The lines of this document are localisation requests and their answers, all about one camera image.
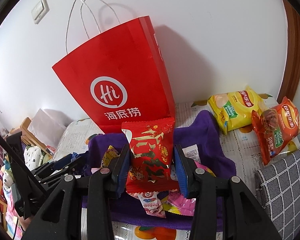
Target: wall switch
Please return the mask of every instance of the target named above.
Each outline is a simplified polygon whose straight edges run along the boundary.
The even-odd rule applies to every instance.
[[[38,24],[48,11],[49,7],[47,0],[40,0],[31,11],[34,23]]]

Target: purple towel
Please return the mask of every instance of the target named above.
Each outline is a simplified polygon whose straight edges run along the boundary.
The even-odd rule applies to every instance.
[[[236,175],[235,164],[226,158],[219,141],[219,127],[213,115],[206,110],[201,111],[194,123],[189,127],[176,128],[173,143],[182,148],[196,144],[201,163],[209,167],[217,177],[229,179]],[[100,167],[102,157],[109,145],[119,152],[128,141],[123,133],[97,135],[89,142],[90,165]],[[127,193],[119,199],[110,199],[111,218],[113,221],[124,222],[145,227],[166,227],[190,230],[192,217],[166,212],[166,219],[149,216],[140,201]],[[222,204],[217,201],[217,231],[222,231]]]

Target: red snack package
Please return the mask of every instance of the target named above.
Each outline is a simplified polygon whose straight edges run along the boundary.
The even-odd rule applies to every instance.
[[[252,125],[258,136],[264,165],[278,155],[300,133],[300,116],[286,97],[282,103],[264,111],[261,116],[252,111]]]
[[[149,122],[124,122],[122,131],[130,144],[128,193],[179,188],[170,177],[173,154],[173,117]]]

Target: orange fruit print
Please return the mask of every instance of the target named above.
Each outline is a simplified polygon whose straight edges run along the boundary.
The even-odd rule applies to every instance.
[[[175,240],[177,236],[177,231],[170,228],[145,228],[145,227],[136,227],[134,233],[140,239],[150,240]]]

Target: silver bolt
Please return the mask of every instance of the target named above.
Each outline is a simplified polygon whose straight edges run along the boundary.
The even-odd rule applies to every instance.
[[[102,169],[100,170],[100,173],[101,173],[101,174],[108,174],[109,172],[110,172],[109,168],[102,168]]]
[[[67,174],[67,176],[65,176],[65,181],[69,182],[71,180],[73,180],[73,176]]]
[[[196,168],[195,169],[195,173],[197,173],[197,174],[204,174],[204,169],[202,169],[202,168]]]
[[[237,176],[233,176],[233,177],[231,178],[231,180],[232,180],[234,183],[239,183],[239,182],[240,182],[240,178],[237,177]]]

